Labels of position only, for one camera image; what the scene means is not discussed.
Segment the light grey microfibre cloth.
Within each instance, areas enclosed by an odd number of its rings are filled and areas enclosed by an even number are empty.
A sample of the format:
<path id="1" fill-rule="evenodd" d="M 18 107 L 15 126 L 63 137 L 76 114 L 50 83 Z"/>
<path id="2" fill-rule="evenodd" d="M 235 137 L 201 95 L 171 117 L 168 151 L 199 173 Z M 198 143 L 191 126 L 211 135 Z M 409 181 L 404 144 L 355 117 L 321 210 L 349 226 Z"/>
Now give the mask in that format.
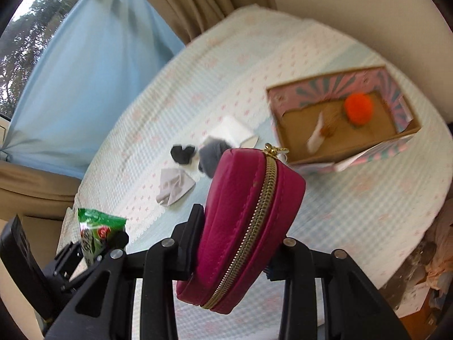
<path id="1" fill-rule="evenodd" d="M 164 207 L 169 207 L 192 190 L 195 185 L 196 182 L 185 170 L 180 168 L 162 169 L 156 202 Z"/>

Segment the grey fluffy earmuffs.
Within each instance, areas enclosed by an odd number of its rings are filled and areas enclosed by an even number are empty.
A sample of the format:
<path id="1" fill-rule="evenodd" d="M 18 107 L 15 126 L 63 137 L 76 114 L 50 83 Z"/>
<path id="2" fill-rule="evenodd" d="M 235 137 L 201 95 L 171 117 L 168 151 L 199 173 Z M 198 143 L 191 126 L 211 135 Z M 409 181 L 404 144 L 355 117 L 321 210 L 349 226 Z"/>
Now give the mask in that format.
<path id="1" fill-rule="evenodd" d="M 210 139 L 199 150 L 198 170 L 212 179 L 223 153 L 231 148 L 232 146 L 225 140 Z"/>

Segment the orange fluffy plush toy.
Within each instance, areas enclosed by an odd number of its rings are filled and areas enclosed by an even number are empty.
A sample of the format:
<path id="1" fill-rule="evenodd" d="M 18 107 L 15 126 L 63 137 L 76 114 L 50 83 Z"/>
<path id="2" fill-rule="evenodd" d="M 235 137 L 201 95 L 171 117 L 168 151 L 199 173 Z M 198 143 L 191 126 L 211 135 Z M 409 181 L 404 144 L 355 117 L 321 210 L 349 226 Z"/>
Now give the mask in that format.
<path id="1" fill-rule="evenodd" d="M 356 127 L 369 123 L 374 114 L 372 98 L 365 93 L 353 93 L 347 96 L 343 108 L 348 121 Z"/>

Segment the light blue curtain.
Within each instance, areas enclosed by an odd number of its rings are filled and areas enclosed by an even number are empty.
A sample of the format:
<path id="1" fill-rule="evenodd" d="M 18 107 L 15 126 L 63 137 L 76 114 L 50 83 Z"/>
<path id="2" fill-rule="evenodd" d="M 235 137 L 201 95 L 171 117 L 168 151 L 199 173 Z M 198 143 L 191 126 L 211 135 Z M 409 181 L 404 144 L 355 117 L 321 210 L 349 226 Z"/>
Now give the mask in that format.
<path id="1" fill-rule="evenodd" d="M 182 49 L 147 0 L 81 0 L 32 71 L 1 159 L 82 178 L 118 118 Z"/>

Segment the brown curly plush toy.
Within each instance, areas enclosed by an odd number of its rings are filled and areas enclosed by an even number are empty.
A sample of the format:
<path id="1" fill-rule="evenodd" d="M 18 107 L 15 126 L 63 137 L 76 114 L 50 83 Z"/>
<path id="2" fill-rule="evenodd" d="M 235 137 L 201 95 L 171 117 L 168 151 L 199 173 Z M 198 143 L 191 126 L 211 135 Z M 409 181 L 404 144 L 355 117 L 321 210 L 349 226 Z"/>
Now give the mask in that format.
<path id="1" fill-rule="evenodd" d="M 336 105 L 327 105 L 319 112 L 313 133 L 306 142 L 310 155 L 315 154 L 327 138 L 332 137 L 343 119 L 343 109 Z"/>

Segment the magenta zipper pouch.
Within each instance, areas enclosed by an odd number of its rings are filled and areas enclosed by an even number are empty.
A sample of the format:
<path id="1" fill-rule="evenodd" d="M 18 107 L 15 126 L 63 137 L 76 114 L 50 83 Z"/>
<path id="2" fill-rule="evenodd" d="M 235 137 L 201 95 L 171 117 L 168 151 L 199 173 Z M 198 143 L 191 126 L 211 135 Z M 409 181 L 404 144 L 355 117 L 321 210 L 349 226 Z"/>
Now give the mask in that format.
<path id="1" fill-rule="evenodd" d="M 279 159 L 287 151 L 266 144 L 223 153 L 207 196 L 195 270 L 177 283 L 180 301 L 229 314 L 265 269 L 305 194 L 305 180 Z"/>

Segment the pink patterned cardboard box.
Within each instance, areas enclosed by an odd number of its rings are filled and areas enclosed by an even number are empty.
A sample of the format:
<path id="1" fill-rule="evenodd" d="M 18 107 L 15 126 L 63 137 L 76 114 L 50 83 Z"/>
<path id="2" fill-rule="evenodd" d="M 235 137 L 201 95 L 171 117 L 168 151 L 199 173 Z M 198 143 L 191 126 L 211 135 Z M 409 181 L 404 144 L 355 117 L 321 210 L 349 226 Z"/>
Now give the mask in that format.
<path id="1" fill-rule="evenodd" d="M 372 98 L 374 114 L 364 126 L 352 125 L 344 112 L 350 94 Z M 340 172 L 404 151 L 421 124 L 398 82 L 384 66 L 355 68 L 289 81 L 266 90 L 279 146 L 285 161 L 300 173 Z M 343 109 L 335 134 L 310 155 L 306 142 L 327 105 Z"/>

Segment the clutter pile beside bed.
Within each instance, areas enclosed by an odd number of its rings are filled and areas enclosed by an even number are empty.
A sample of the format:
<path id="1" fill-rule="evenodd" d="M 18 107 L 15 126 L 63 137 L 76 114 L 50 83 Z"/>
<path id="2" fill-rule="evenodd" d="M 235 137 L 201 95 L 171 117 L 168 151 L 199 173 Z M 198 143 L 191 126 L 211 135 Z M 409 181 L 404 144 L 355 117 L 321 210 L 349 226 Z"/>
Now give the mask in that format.
<path id="1" fill-rule="evenodd" d="M 417 247 L 380 293 L 407 320 L 430 305 L 440 309 L 452 283 L 452 201 L 441 208 Z"/>

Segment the green snack packet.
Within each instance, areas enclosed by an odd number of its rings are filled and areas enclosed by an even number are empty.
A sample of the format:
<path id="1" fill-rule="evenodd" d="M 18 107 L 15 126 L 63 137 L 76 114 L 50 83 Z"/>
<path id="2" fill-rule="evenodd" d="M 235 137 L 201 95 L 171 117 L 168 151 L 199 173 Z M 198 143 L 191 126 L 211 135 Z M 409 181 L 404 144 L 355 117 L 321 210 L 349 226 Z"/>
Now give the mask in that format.
<path id="1" fill-rule="evenodd" d="M 94 264 L 117 232 L 125 231 L 127 220 L 95 209 L 79 208 L 77 212 L 81 251 L 87 266 Z"/>

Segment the black scrunchie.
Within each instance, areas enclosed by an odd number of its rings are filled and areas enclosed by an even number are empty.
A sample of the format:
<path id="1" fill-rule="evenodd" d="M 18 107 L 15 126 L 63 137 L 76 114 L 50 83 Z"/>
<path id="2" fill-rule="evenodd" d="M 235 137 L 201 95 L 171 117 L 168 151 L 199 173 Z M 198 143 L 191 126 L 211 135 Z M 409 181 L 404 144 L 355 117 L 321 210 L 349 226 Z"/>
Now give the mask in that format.
<path id="1" fill-rule="evenodd" d="M 170 155 L 174 162 L 180 165 L 188 165 L 191 163 L 192 158 L 196 154 L 196 147 L 193 145 L 188 145 L 183 147 L 180 144 L 172 146 L 170 150 Z"/>

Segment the beige curtain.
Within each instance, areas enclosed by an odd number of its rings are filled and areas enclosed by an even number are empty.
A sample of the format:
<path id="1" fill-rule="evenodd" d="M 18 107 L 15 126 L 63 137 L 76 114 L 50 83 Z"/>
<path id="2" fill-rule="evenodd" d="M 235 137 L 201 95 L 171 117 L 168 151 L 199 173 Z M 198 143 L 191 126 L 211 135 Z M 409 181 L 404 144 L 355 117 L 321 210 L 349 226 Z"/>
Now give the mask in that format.
<path id="1" fill-rule="evenodd" d="M 247 5 L 276 7 L 275 0 L 147 0 L 183 46 Z M 1 218 L 16 215 L 60 220 L 82 178 L 37 170 L 1 159 Z"/>

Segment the white folded cloth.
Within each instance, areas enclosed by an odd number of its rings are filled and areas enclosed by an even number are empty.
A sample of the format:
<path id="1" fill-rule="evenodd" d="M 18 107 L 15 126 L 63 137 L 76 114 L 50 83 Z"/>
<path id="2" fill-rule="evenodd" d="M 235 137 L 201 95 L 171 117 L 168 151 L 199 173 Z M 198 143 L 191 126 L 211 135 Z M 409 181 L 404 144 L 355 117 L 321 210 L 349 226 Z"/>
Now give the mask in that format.
<path id="1" fill-rule="evenodd" d="M 259 137 L 236 118 L 228 115 L 217 126 L 207 132 L 202 144 L 208 144 L 213 140 L 225 141 L 232 148 L 254 148 Z"/>

